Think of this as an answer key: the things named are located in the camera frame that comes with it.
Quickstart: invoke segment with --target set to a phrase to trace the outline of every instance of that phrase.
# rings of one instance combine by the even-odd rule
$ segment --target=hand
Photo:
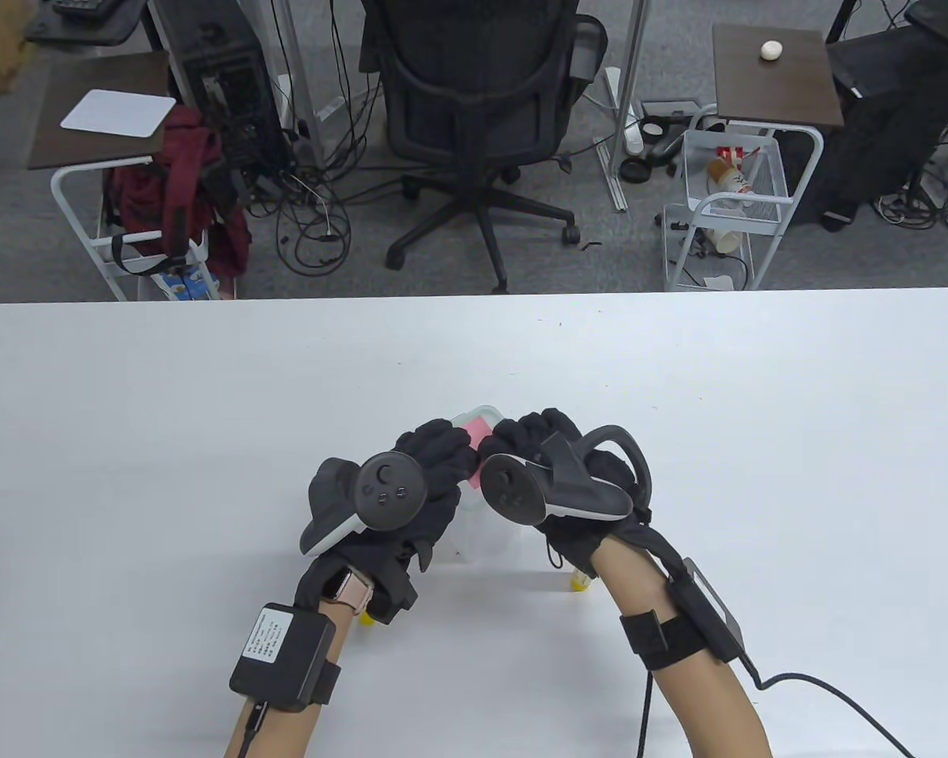
[[[540,450],[540,443],[554,433],[562,434],[569,441],[582,439],[582,433],[567,415],[549,408],[543,414],[525,415],[518,422],[511,418],[503,419],[493,430],[492,436],[485,437],[482,441],[478,453],[482,460],[504,452],[547,466],[550,462]],[[591,451],[585,458],[585,464],[590,476],[615,484],[629,494],[634,493],[638,487],[632,469],[613,452]],[[633,513],[632,516],[619,521],[548,516],[536,529],[542,531],[547,538],[547,544],[572,566],[596,578],[596,570],[590,559],[597,548],[600,548],[604,538],[614,535],[630,545],[638,544],[639,534],[645,527],[640,523],[639,516]]]
[[[404,452],[421,466],[427,488],[424,506],[397,530],[352,533],[319,556],[299,582],[296,603],[316,607],[351,566],[375,584],[369,616],[389,624],[398,611],[409,609],[417,597],[410,585],[410,561],[417,556],[419,569],[427,570],[435,543],[456,515],[457,485],[477,470],[477,452],[470,443],[466,430],[456,429],[445,419],[402,434],[393,450]]]

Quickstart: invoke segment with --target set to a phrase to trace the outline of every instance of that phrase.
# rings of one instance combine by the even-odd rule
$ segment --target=smartwatch
[[[327,582],[323,599],[351,607],[355,611],[355,616],[361,616],[365,606],[368,606],[372,599],[374,591],[375,585],[369,581],[368,577],[354,567],[348,566]]]

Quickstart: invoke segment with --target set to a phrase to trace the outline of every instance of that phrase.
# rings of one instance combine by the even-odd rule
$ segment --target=label sticker
[[[281,652],[281,643],[288,634],[291,620],[292,614],[287,611],[261,610],[257,624],[253,627],[253,634],[250,635],[249,642],[246,642],[243,657],[264,663],[274,663],[278,658],[278,653]]]

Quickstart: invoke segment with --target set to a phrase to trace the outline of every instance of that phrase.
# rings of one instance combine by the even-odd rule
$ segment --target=forearm
[[[344,642],[348,638],[348,631],[352,627],[352,621],[355,620],[354,610],[341,603],[322,602],[319,604],[319,613],[328,617],[337,627],[329,653],[326,654],[326,660],[337,663],[340,650],[343,649]],[[250,717],[251,710],[253,710],[253,701],[247,700],[246,705],[243,705],[242,714],[239,715],[239,721],[235,724],[235,733],[231,736],[224,758],[237,758],[239,755],[243,735],[246,733],[246,719]],[[261,756],[302,758],[312,738],[312,732],[316,728],[319,711],[320,707],[317,704],[309,705],[300,714],[289,714],[289,712],[271,708],[267,712],[267,717],[264,718],[260,732],[250,744],[250,751],[246,758]]]
[[[606,538],[593,568],[623,616],[655,610],[662,621],[677,616],[663,573],[647,553]],[[709,650],[654,673],[697,758],[771,758],[766,730],[730,666]]]

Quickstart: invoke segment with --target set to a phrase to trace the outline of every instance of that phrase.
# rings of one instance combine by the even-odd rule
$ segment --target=watch band
[[[368,606],[374,591],[375,586],[368,578],[348,566],[348,570],[344,571],[344,578],[341,578],[337,585],[337,590],[326,600],[350,606],[355,611],[355,616],[359,616],[365,606]]]

